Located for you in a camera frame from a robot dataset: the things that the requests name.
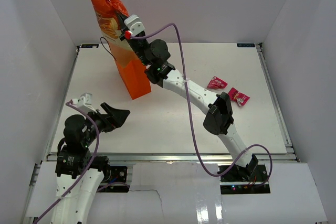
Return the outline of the orange cassava chips bag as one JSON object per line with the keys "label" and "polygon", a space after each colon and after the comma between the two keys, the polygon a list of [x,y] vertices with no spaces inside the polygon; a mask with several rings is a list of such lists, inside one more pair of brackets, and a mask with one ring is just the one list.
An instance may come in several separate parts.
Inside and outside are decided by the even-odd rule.
{"label": "orange cassava chips bag", "polygon": [[129,13],[120,0],[91,0],[96,19],[103,37],[114,47],[130,49],[126,41],[121,41],[121,26],[118,14],[129,17]]}

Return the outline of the pink mint candy packet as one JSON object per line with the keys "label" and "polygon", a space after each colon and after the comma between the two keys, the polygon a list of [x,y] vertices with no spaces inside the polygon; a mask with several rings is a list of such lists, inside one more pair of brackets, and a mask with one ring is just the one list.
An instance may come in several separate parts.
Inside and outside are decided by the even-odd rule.
{"label": "pink mint candy packet", "polygon": [[240,107],[243,107],[250,99],[249,96],[245,95],[242,92],[239,92],[235,88],[231,88],[228,95],[230,100],[236,102]]}

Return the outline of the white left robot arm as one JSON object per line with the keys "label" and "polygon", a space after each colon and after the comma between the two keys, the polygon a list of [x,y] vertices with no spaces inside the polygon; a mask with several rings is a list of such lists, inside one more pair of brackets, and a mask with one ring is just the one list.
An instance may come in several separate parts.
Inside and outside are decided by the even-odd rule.
{"label": "white left robot arm", "polygon": [[57,147],[56,199],[49,207],[51,223],[86,223],[96,192],[111,176],[109,159],[97,154],[101,133],[120,128],[129,110],[102,103],[101,113],[92,106],[92,94],[84,93],[65,104],[76,114],[66,118]]}

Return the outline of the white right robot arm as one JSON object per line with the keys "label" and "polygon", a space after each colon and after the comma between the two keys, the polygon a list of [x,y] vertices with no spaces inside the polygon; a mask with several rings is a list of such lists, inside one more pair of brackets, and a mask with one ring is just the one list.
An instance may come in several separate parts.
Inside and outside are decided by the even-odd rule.
{"label": "white right robot arm", "polygon": [[130,31],[122,32],[121,40],[126,40],[139,60],[146,66],[145,75],[152,84],[170,90],[194,104],[204,114],[203,126],[209,133],[218,136],[234,160],[238,177],[247,182],[256,175],[257,157],[251,153],[240,138],[234,125],[233,109],[229,95],[208,91],[193,81],[188,81],[172,64],[171,56],[164,40],[133,37]]}

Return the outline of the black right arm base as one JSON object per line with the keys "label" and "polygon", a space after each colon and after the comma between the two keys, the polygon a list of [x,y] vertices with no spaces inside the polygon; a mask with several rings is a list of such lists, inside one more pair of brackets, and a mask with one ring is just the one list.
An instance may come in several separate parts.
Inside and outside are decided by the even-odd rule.
{"label": "black right arm base", "polygon": [[244,175],[241,170],[233,167],[220,177],[220,192],[222,195],[248,195],[271,193],[268,182],[262,184],[268,173],[265,165],[257,165],[252,175]]}

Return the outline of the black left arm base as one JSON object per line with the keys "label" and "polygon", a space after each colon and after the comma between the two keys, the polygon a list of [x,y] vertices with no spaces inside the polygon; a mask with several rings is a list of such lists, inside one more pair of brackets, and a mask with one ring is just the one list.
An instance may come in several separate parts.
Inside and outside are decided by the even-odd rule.
{"label": "black left arm base", "polygon": [[95,159],[98,170],[103,171],[104,177],[102,183],[127,181],[128,168],[126,166],[111,165],[106,156],[98,156]]}

